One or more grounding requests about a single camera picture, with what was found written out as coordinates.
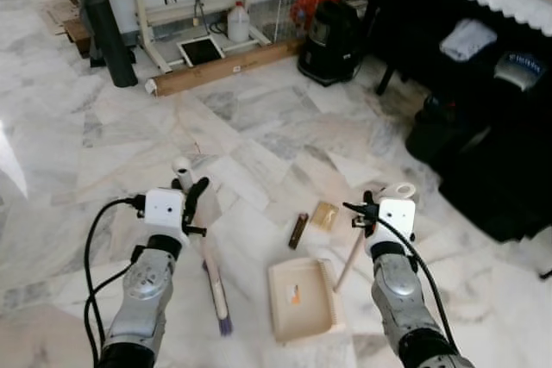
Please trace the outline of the beige broom with purple bristles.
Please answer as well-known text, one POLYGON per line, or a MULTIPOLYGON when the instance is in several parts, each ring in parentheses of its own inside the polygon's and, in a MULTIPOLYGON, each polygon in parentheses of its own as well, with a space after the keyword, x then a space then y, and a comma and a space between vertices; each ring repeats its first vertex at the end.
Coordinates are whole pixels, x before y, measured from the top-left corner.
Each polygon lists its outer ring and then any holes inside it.
MULTIPOLYGON (((181 185, 185 187, 183 194, 185 194, 185 206, 186 206, 186 194, 188 194, 189 188, 194 182, 197 182, 201 177, 194 174, 191 163, 186 158, 177 158, 172 163, 172 169, 176 172, 177 178, 180 180, 181 185)), ((207 203, 204 200, 204 195, 198 199, 198 213, 201 215, 202 223, 208 229, 208 226, 212 222, 210 215, 213 213, 212 203, 207 203)), ((216 243, 212 237, 210 237, 210 231, 206 233, 206 237, 198 238, 193 235, 193 241, 197 242, 196 249, 202 257, 202 268, 206 272, 206 277, 209 279, 210 296, 212 296, 212 302, 214 308, 216 308, 216 318, 218 321, 218 329, 223 337, 229 337, 233 333, 233 323, 231 320, 231 313, 229 312, 229 303, 226 300, 225 289, 218 269, 216 261, 216 243)))

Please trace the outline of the beige long-handled dustpan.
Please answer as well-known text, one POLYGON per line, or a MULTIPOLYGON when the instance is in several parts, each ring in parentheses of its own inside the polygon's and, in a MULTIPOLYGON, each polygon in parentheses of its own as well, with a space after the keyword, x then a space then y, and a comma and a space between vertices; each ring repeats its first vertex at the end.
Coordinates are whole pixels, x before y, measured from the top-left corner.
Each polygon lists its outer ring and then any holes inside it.
MULTIPOLYGON (((417 187, 401 182, 373 193, 373 205, 379 206, 382 198, 410 199, 417 187)), ((271 290, 273 339, 283 346, 301 345, 308 341, 326 338, 347 327, 342 302, 342 286, 354 263, 369 257, 370 247, 366 233, 359 227, 359 215, 354 218, 359 230, 354 247, 344 262, 342 273, 336 275, 328 260, 298 258, 272 265, 268 270, 271 290)))

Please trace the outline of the tan cardboard piece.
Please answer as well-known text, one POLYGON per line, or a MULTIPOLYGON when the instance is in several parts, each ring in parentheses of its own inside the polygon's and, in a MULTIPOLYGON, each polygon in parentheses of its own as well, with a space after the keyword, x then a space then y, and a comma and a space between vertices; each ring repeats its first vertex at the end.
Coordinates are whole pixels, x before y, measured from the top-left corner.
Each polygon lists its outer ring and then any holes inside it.
POLYGON ((323 233, 331 233, 338 214, 338 207, 332 205, 332 203, 320 200, 320 202, 317 203, 314 213, 310 215, 310 222, 314 225, 316 230, 323 231, 323 233))

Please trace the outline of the dark brown bar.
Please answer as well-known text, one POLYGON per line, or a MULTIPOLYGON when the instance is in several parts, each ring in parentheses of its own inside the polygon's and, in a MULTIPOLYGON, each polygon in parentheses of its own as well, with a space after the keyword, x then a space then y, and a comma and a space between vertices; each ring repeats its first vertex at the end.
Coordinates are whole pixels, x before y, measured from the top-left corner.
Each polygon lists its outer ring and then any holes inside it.
POLYGON ((293 222, 292 233, 289 234, 288 247, 291 250, 296 250, 303 237, 303 233, 306 230, 306 226, 309 222, 309 214, 299 213, 293 222))

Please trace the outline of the small black bag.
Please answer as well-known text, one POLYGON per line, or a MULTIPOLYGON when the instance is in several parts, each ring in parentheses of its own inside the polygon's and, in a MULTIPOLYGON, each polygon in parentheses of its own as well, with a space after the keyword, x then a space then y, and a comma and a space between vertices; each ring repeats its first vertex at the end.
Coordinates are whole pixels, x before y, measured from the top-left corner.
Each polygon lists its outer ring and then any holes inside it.
POLYGON ((469 123, 456 101, 430 95, 415 115, 405 148, 414 159, 441 170, 469 139, 469 123))

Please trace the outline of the long wooden plank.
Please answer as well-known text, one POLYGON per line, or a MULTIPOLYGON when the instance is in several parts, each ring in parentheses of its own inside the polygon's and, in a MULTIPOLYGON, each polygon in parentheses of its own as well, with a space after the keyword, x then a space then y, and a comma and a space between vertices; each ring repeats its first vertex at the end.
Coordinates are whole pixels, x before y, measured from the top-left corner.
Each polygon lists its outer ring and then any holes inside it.
POLYGON ((303 44, 304 40, 273 42, 271 45, 248 50, 248 52, 205 62, 197 67, 173 70, 166 75, 152 77, 147 80, 143 88, 154 97, 177 95, 179 92, 201 87, 209 82, 296 56, 303 44))

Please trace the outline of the large black luggage bag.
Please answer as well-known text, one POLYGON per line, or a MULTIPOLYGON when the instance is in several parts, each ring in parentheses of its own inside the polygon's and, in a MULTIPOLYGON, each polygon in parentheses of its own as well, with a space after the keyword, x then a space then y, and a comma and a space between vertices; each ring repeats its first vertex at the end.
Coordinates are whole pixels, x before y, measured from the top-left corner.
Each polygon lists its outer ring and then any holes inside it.
POLYGON ((535 54, 508 52, 459 109, 481 139, 458 152, 439 191, 499 242, 535 237, 551 225, 549 68, 535 54))

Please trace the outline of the white-framed black pedal plate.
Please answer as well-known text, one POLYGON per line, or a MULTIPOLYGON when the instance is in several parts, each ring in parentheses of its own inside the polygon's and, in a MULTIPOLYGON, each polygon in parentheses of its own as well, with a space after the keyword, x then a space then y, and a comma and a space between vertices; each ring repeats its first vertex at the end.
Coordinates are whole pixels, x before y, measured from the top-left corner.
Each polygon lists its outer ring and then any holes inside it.
POLYGON ((225 57, 223 50, 210 34, 194 38, 194 40, 178 42, 177 48, 188 67, 196 67, 196 65, 203 65, 206 62, 225 57))

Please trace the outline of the black canister vacuum cleaner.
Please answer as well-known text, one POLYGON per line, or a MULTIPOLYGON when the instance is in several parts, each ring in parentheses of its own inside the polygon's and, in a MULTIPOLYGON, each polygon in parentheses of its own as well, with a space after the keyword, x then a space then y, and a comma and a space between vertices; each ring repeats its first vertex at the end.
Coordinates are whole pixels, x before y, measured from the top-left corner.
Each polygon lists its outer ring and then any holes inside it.
POLYGON ((323 87, 347 82, 361 65, 362 46, 361 22, 354 7, 331 0, 320 2, 297 68, 323 87))

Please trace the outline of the white plastic jug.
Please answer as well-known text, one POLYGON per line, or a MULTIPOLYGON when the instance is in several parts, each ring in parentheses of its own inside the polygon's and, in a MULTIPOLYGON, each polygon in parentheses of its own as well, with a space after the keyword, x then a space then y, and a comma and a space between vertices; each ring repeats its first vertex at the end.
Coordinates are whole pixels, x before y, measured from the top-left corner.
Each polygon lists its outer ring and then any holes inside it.
POLYGON ((251 20, 242 1, 237 1, 226 15, 226 37, 233 44, 251 40, 251 20))

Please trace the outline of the thick black pole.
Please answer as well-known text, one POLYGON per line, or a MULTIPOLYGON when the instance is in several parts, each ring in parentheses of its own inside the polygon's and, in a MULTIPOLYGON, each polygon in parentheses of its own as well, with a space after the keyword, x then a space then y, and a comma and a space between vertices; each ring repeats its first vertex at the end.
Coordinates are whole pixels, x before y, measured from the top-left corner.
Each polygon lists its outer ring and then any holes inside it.
POLYGON ((91 67, 105 67, 115 87, 139 84, 133 68, 134 56, 119 33, 110 0, 78 0, 79 17, 90 34, 88 59, 91 67))

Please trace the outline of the brown wooden block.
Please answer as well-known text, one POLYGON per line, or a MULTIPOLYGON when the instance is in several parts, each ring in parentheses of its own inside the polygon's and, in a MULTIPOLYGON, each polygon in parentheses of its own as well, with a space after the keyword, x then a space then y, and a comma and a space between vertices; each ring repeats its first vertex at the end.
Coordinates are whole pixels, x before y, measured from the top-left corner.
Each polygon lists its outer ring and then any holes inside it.
POLYGON ((80 57, 87 59, 90 57, 91 34, 87 33, 84 24, 79 18, 67 20, 62 24, 67 39, 78 49, 80 57))

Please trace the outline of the grey folded cloth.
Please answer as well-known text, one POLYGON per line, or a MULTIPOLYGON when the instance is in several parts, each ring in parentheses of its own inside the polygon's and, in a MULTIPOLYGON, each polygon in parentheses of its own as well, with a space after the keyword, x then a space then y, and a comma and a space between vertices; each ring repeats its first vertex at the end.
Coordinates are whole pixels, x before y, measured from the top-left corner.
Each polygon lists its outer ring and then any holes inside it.
POLYGON ((439 52, 456 62, 467 62, 482 49, 493 44, 498 34, 484 22, 460 20, 454 30, 439 44, 439 52))

